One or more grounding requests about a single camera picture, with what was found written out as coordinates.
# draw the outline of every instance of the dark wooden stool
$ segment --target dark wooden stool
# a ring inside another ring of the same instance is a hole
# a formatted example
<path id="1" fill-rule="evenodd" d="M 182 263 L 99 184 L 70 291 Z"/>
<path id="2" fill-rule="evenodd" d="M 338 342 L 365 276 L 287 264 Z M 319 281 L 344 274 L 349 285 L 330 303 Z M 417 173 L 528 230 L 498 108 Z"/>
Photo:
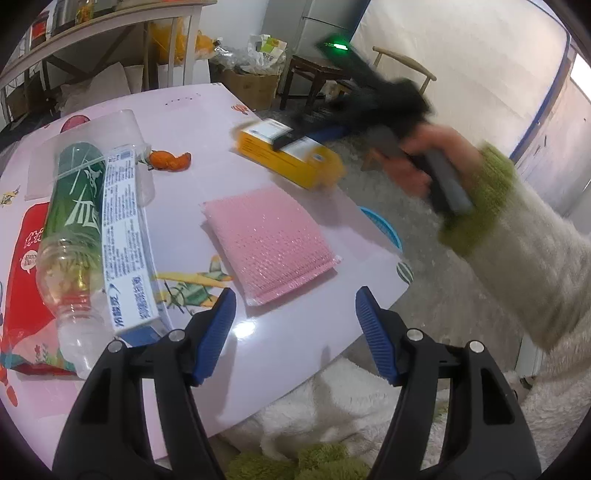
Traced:
<path id="1" fill-rule="evenodd" d="M 290 95 L 291 81 L 293 80 L 294 73 L 312 82 L 312 87 L 306 100 L 306 108 L 312 108 L 314 100 L 316 100 L 316 97 L 327 80 L 343 80 L 349 78 L 340 68 L 335 67 L 328 60 L 293 55 L 287 77 L 285 77 L 279 110 L 285 109 L 289 98 L 302 98 L 301 95 Z"/>

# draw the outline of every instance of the person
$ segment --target person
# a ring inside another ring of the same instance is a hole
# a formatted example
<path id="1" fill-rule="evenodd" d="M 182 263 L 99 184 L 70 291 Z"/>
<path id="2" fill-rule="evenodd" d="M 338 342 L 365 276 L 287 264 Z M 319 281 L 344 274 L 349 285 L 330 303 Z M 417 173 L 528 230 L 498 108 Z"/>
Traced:
<path id="1" fill-rule="evenodd" d="M 447 218 L 440 241 L 466 260 L 547 353 L 521 401 L 545 469 L 566 447 L 591 404 L 591 243 L 521 182 L 491 145 L 421 124 L 402 143 L 408 154 L 441 149 L 460 174 L 474 210 Z M 407 158 L 372 152 L 407 194 L 426 197 L 431 178 Z"/>

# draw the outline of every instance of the yellow box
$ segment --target yellow box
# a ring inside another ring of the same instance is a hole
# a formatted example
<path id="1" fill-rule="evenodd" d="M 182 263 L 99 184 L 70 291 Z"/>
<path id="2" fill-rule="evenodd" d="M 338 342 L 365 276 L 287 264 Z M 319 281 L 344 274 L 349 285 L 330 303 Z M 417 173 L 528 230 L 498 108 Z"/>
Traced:
<path id="1" fill-rule="evenodd" d="M 324 145 L 304 137 L 282 150 L 273 151 L 273 139 L 289 130 L 276 120 L 263 120 L 239 132 L 237 149 L 305 189 L 334 186 L 346 170 L 340 157 Z"/>

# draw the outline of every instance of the person's arm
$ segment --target person's arm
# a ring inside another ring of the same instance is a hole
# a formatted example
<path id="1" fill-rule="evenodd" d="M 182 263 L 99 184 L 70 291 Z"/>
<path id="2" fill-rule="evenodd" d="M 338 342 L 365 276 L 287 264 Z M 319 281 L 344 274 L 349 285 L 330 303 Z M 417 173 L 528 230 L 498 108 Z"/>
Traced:
<path id="1" fill-rule="evenodd" d="M 590 242 L 520 182 L 507 158 L 490 145 L 478 151 L 456 131 L 427 124 L 402 148 L 440 148 L 456 166 L 474 210 L 446 219 L 440 240 L 518 315 L 537 345 L 550 350 L 583 319 L 590 321 Z M 431 179 L 407 159 L 376 156 L 407 193 L 428 193 Z"/>

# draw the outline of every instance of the blue plastic basket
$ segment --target blue plastic basket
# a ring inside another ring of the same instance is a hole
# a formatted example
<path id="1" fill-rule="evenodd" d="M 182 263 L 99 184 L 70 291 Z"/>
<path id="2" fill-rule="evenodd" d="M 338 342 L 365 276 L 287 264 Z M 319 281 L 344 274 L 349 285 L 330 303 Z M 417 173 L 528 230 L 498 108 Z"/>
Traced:
<path id="1" fill-rule="evenodd" d="M 392 225 L 390 225 L 384 218 L 382 218 L 381 216 L 379 216 L 373 210 L 370 210 L 370 209 L 365 208 L 365 207 L 359 207 L 359 208 L 374 223 L 374 225 L 376 227 L 378 227 L 379 230 L 384 235 L 386 235 L 390 239 L 390 241 L 396 247 L 398 247 L 398 249 L 400 251 L 402 251 L 402 242 L 400 241 L 400 237 L 396 233 L 396 230 L 394 230 L 394 228 L 392 228 Z"/>

